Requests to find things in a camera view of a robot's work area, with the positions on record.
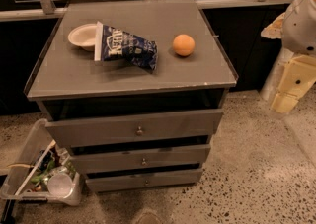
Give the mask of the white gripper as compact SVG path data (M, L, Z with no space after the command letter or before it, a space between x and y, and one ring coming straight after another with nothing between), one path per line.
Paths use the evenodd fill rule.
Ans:
M283 75L271 108L275 112L290 112L316 82L316 58L299 55L291 58L284 66Z

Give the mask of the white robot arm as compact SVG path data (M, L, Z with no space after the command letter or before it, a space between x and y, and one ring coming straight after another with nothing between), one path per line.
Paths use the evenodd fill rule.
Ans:
M288 113L316 82L316 0L293 0L261 36L282 44L261 96L273 111Z

